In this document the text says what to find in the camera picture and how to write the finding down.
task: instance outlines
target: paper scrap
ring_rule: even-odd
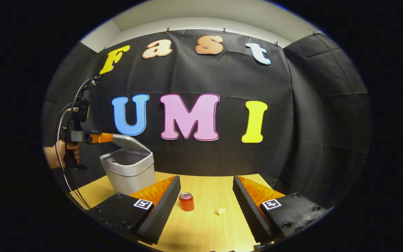
[[[220,209],[217,209],[217,211],[215,211],[214,213],[215,213],[215,214],[218,214],[218,215],[222,215],[222,214],[224,214],[226,211],[227,211],[227,210],[226,210],[225,208],[220,208]]]

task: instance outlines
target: hand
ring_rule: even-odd
[[[52,147],[43,147],[44,150],[44,154],[46,156],[46,159],[48,160],[48,164],[51,168],[56,168],[56,167],[60,167],[60,163],[57,159],[57,153],[56,153],[56,146],[58,146],[59,149],[59,155],[60,155],[60,159],[61,162],[63,164],[63,167],[66,166],[65,161],[64,161],[64,140],[59,140],[56,145],[52,146]],[[68,150],[74,150],[74,158],[77,161],[77,164],[80,163],[80,156],[79,156],[79,143],[78,142],[67,142],[66,143],[66,148]]]

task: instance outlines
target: table surface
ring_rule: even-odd
[[[157,181],[174,175],[155,172]],[[271,188],[259,174],[243,175],[243,177]],[[145,245],[165,252],[253,251],[253,246],[257,243],[237,203],[232,190],[232,181],[233,176],[180,175],[180,193],[187,191],[194,196],[195,209],[185,212],[181,210],[177,200],[158,244]],[[79,191],[91,207],[105,201],[115,193],[107,176],[84,185],[79,188]],[[88,209],[77,198],[74,191],[71,194],[77,202]],[[214,212],[220,208],[226,209],[226,213],[215,214]]]

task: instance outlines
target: red can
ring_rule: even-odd
[[[179,195],[179,203],[183,211],[189,212],[194,210],[194,197],[188,192],[181,193]]]

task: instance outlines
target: pink letter m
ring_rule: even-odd
[[[164,131],[161,133],[161,137],[167,140],[178,139],[175,122],[183,137],[188,139],[197,123],[195,139],[217,140],[219,134],[215,131],[215,107],[219,101],[220,96],[216,94],[202,94],[189,112],[178,94],[161,96],[160,102],[164,104]]]

